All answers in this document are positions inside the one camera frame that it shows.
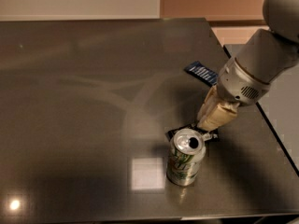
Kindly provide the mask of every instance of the can opening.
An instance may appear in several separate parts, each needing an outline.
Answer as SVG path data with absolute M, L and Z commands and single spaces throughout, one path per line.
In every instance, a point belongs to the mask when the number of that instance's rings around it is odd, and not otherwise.
M 189 139 L 189 147 L 197 148 L 198 147 L 198 140 L 196 138 Z

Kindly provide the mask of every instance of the bright light spot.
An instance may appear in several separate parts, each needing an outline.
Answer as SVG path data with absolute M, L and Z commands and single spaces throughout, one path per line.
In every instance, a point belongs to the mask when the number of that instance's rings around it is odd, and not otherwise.
M 17 210 L 20 208 L 20 201 L 19 200 L 14 200 L 10 203 L 10 209 L 11 210 Z
M 132 159 L 132 189 L 163 189 L 163 158 Z

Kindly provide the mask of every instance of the gray surface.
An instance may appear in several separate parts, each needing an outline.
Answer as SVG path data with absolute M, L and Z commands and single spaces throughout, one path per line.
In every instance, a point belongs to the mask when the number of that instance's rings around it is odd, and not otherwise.
M 244 45 L 229 44 L 224 47 L 234 55 L 242 46 Z M 295 66 L 274 80 L 270 92 L 259 101 L 297 170 L 299 170 L 299 95 L 295 91 L 298 80 L 299 66 Z
M 255 106 L 207 145 L 194 185 L 165 179 L 164 133 L 227 61 L 205 20 L 0 23 L 0 222 L 299 212 L 299 178 Z M 10 200 L 21 209 L 10 211 Z

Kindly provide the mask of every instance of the silver can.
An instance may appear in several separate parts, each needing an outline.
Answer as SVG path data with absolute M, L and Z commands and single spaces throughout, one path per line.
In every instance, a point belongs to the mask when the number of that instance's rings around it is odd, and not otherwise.
M 195 181 L 206 147 L 202 135 L 192 129 L 176 132 L 170 141 L 167 177 L 180 186 L 188 186 Z

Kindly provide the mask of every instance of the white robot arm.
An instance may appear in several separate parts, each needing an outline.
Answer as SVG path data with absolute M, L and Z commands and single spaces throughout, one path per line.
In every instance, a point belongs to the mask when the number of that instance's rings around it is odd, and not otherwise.
M 264 0 L 270 30 L 258 30 L 219 72 L 218 83 L 198 114 L 198 127 L 211 131 L 253 105 L 284 70 L 299 64 L 299 0 Z

